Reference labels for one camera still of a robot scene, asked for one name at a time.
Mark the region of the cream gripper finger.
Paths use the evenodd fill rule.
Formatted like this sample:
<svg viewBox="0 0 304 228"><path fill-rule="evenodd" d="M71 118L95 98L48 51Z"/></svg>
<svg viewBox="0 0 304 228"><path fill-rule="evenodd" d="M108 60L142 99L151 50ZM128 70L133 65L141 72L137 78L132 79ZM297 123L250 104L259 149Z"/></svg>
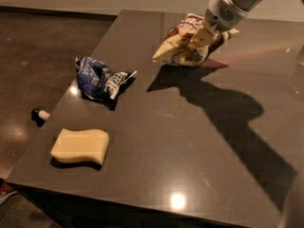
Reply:
<svg viewBox="0 0 304 228"><path fill-rule="evenodd" d="M217 36L216 25L201 25L188 43L191 49L204 48L215 41Z"/></svg>

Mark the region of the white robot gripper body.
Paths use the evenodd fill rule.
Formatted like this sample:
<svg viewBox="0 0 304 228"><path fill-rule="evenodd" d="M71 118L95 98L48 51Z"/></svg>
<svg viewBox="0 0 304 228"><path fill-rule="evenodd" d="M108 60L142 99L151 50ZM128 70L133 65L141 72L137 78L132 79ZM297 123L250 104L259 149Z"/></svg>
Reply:
<svg viewBox="0 0 304 228"><path fill-rule="evenodd" d="M205 10L205 24L216 31L233 29L249 12L233 0L210 0Z"/></svg>

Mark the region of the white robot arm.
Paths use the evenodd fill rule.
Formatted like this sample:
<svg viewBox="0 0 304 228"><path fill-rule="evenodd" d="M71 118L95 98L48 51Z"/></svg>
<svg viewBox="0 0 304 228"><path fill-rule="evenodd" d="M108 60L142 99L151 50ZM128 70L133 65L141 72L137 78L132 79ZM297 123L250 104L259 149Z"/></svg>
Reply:
<svg viewBox="0 0 304 228"><path fill-rule="evenodd" d="M191 49L210 45L218 32L235 28L262 0L210 0L204 19L187 45Z"/></svg>

